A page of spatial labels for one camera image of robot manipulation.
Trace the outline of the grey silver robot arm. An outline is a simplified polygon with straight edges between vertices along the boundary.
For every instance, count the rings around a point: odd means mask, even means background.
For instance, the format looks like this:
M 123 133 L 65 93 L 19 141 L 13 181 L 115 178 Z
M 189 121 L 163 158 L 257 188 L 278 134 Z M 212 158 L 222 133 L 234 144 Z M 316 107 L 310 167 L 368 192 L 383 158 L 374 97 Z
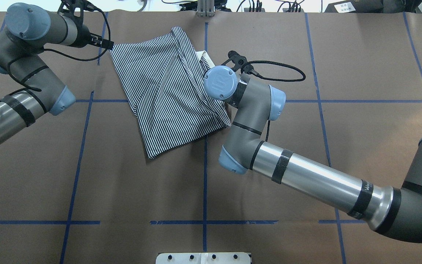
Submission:
M 84 12 L 106 14 L 87 0 L 63 0 L 56 13 L 17 2 L 5 14 L 0 32 L 0 73 L 7 74 L 21 89 L 0 99 L 0 144 L 30 127 L 46 113 L 62 113 L 75 102 L 69 88 L 40 58 L 45 44 L 82 48 L 92 45 L 112 50 L 111 36 L 89 31 Z
M 204 90 L 237 109 L 218 159 L 223 168 L 260 173 L 365 221 L 380 235 L 422 243 L 422 138 L 402 186 L 378 187 L 261 139 L 266 122 L 283 112 L 283 91 L 227 66 L 204 74 Z

